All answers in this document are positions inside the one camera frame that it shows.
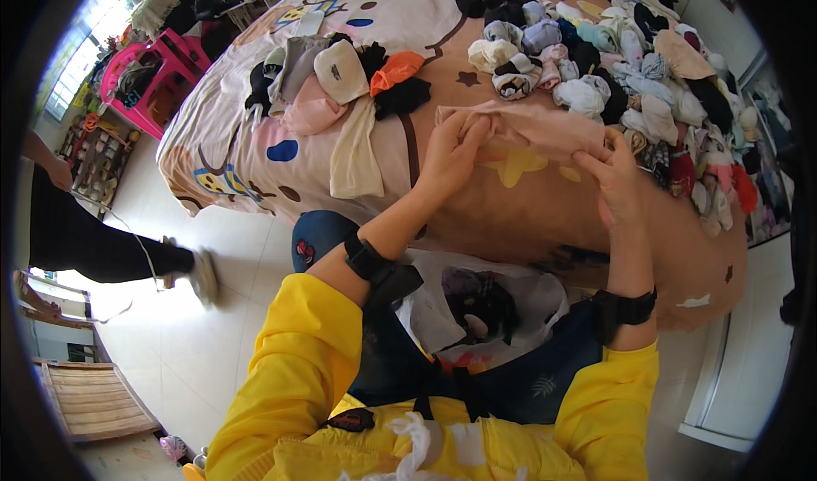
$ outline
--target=white wardrobe door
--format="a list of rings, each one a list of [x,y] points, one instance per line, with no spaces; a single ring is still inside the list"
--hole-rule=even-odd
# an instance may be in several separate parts
[[[753,440],[777,400],[793,327],[780,320],[794,287],[789,234],[748,252],[746,295],[730,318],[723,364],[703,428]]]

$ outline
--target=person's left hand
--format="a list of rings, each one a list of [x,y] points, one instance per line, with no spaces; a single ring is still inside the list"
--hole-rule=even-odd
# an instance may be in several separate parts
[[[490,119],[480,117],[460,139],[460,130],[469,114],[471,111],[456,112],[431,132],[415,189],[444,200],[465,186],[474,170],[476,150],[491,127]]]

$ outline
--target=wooden board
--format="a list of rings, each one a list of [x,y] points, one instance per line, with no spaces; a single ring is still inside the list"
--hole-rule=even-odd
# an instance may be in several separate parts
[[[115,364],[36,358],[43,390],[66,434],[92,442],[161,429]]]

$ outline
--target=orange sock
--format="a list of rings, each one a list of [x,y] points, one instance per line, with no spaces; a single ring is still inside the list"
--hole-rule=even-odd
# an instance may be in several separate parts
[[[386,60],[386,65],[372,76],[370,95],[374,97],[380,91],[391,89],[395,84],[412,77],[420,70],[425,59],[420,54],[409,50],[398,52]]]

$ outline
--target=bed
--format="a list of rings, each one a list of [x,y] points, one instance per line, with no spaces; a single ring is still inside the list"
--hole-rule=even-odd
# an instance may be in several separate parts
[[[606,0],[563,1],[594,21],[609,6]],[[302,14],[316,9],[326,14],[319,34],[344,32],[356,46],[377,41],[388,54],[410,49],[426,58],[417,77],[431,82],[431,101],[410,115],[378,121],[372,133],[382,198],[329,195],[329,161],[349,112],[319,134],[303,136],[286,130],[276,116],[253,128],[244,110],[250,70],[293,35]],[[411,189],[438,105],[497,98],[490,76],[467,61],[467,47],[482,37],[483,26],[482,19],[463,16],[455,0],[282,0],[236,38],[182,104],[159,145],[159,168],[191,215],[223,206],[294,223],[301,213],[328,209],[365,223]],[[557,108],[541,90],[525,100]],[[467,187],[432,217],[414,246],[531,263],[568,286],[604,287],[608,235],[592,178],[576,168],[580,181],[569,180],[556,164],[516,169],[521,176],[507,188],[496,169],[476,167]],[[735,202],[736,225],[709,239],[689,199],[673,198],[649,174],[641,176],[659,327],[691,331],[729,312],[743,296],[744,215]]]

